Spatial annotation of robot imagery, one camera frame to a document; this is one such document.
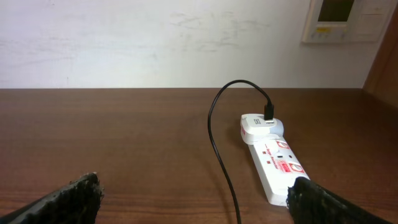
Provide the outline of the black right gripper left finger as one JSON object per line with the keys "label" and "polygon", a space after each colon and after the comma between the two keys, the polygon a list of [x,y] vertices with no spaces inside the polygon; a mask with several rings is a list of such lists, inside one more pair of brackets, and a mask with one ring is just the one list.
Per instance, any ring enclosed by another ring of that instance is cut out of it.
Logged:
{"label": "black right gripper left finger", "polygon": [[104,197],[95,172],[1,217],[3,224],[94,224]]}

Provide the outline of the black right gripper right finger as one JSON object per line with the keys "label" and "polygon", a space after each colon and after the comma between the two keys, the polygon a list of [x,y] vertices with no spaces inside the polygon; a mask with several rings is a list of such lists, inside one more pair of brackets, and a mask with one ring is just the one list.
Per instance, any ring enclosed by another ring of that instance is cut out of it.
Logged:
{"label": "black right gripper right finger", "polygon": [[288,188],[286,202],[295,224],[390,224],[304,177]]}

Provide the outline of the white power strip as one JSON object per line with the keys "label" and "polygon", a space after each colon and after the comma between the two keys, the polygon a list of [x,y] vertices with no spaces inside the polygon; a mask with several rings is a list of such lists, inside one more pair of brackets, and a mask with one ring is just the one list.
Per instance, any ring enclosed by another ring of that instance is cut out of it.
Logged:
{"label": "white power strip", "polygon": [[268,202],[285,207],[296,178],[309,178],[301,163],[284,138],[262,139],[248,147]]}

